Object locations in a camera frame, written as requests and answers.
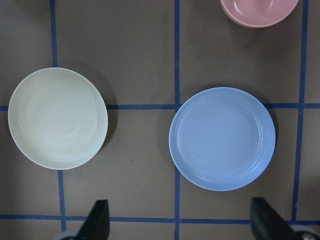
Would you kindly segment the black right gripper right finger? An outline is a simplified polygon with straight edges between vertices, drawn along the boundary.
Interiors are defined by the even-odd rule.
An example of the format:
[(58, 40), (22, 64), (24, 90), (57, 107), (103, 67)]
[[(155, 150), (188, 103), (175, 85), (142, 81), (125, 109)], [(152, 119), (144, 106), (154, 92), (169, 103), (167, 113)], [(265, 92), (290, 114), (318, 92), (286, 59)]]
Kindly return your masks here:
[(299, 239), (299, 234), (262, 197), (251, 199), (250, 229), (256, 240)]

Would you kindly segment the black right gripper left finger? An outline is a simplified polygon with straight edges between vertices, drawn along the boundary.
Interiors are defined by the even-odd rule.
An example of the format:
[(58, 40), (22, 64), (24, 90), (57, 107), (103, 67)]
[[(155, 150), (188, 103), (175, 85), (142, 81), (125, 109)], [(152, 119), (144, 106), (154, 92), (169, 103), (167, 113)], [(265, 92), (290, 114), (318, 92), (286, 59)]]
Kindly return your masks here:
[(108, 200), (97, 200), (77, 233), (78, 240), (107, 240), (110, 234)]

